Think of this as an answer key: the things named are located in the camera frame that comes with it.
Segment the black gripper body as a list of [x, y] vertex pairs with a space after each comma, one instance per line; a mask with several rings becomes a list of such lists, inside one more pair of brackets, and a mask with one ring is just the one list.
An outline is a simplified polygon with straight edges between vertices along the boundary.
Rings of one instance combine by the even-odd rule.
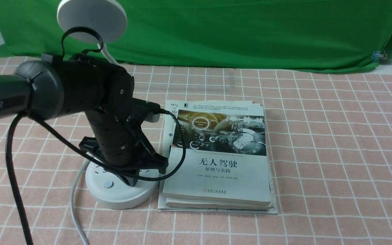
[[155, 169], [165, 174], [168, 159], [157, 153], [132, 113], [122, 120], [100, 109], [85, 114], [94, 137], [85, 137], [79, 146], [100, 160], [107, 171], [123, 174]]

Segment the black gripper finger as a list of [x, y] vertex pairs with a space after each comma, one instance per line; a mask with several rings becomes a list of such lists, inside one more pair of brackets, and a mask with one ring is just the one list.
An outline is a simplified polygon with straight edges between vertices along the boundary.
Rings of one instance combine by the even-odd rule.
[[129, 187], [135, 187], [139, 176], [139, 172], [123, 172], [123, 182]]

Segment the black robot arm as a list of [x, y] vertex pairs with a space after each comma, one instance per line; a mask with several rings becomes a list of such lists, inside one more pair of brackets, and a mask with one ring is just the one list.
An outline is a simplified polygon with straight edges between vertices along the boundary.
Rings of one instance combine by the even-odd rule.
[[141, 170], [165, 174], [168, 159], [154, 149], [141, 129], [158, 121], [159, 104], [134, 98], [135, 79], [123, 67], [93, 57], [58, 56], [24, 62], [0, 76], [0, 119], [12, 115], [45, 121], [85, 113], [94, 137], [84, 137], [75, 152], [133, 186]]

